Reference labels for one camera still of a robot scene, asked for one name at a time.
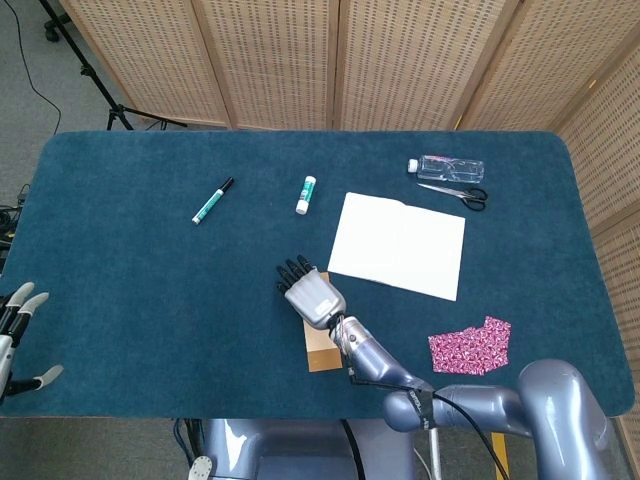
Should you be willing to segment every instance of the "scissor blade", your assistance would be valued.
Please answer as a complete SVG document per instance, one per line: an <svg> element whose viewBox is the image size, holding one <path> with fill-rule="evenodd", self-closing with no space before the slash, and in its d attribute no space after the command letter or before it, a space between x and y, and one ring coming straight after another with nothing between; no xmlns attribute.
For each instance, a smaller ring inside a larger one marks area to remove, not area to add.
<svg viewBox="0 0 640 480"><path fill-rule="evenodd" d="M464 193L464 192L459 192L458 190L453 190L451 188L436 187L435 185L426 185L424 183L419 183L418 186L422 188L428 188L429 190L435 190L436 192L442 192L448 195L454 195L456 197Z"/></svg>

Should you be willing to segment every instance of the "white paper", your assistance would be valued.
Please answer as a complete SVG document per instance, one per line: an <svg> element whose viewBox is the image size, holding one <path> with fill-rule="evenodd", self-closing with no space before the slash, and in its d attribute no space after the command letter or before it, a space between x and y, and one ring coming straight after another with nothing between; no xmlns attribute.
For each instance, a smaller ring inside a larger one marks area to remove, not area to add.
<svg viewBox="0 0 640 480"><path fill-rule="evenodd" d="M347 193L330 272L455 301L464 218Z"/></svg>

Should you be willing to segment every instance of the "pink patterned fabric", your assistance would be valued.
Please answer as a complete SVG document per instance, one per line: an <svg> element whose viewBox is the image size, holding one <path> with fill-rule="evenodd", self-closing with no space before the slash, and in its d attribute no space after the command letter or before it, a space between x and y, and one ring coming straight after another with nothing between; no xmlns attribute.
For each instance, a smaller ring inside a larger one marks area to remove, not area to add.
<svg viewBox="0 0 640 480"><path fill-rule="evenodd" d="M487 316L484 327L429 337L433 371L484 375L509 363L511 325Z"/></svg>

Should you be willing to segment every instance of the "plastic water bottle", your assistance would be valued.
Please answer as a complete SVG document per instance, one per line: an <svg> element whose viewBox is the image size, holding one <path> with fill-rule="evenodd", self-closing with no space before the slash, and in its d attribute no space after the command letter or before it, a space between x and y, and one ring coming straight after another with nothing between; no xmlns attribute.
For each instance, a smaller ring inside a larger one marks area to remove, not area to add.
<svg viewBox="0 0 640 480"><path fill-rule="evenodd" d="M484 176L484 164L480 160L422 155L417 160L409 160L408 171L423 180L480 183Z"/></svg>

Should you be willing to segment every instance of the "green marker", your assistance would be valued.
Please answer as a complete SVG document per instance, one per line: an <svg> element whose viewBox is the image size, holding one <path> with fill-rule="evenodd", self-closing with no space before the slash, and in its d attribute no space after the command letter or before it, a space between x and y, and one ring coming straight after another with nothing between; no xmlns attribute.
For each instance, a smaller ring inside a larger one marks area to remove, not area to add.
<svg viewBox="0 0 640 480"><path fill-rule="evenodd" d="M205 203L202 208L198 210L198 213L196 213L196 216L193 217L191 221L198 225L202 221L202 219L206 217L207 213L209 213L209 210L213 208L216 202L222 198L222 195L225 194L225 192L231 185L233 185L233 178L229 177L227 178L227 181L224 182L218 190L216 190L216 193L214 193L211 198L207 200L207 203Z"/></svg>

